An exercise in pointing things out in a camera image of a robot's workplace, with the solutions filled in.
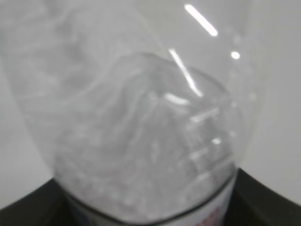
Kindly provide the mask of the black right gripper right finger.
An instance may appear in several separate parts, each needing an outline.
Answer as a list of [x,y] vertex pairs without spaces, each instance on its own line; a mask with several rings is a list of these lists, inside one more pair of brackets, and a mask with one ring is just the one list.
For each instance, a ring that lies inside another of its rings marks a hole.
[[301,226],[301,207],[238,171],[226,226]]

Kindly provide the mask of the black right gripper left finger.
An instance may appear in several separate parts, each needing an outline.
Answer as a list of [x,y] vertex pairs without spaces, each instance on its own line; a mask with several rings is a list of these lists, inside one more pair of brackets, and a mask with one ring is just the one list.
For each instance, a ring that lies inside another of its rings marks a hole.
[[74,226],[66,198],[54,180],[0,211],[2,226]]

